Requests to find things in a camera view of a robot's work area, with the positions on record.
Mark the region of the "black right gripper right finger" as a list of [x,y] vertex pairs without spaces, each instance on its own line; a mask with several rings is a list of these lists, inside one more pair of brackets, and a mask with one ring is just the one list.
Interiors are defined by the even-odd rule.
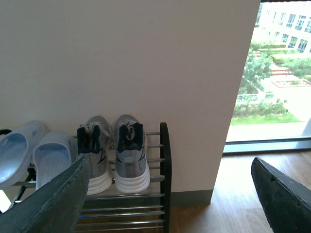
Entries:
[[256,157],[251,175],[267,221],[275,233],[311,231],[311,191]]

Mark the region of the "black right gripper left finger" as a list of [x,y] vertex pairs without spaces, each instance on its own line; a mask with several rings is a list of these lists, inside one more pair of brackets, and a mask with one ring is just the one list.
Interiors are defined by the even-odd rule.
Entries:
[[83,207],[91,166],[88,157],[72,164],[0,216],[2,233],[72,233]]

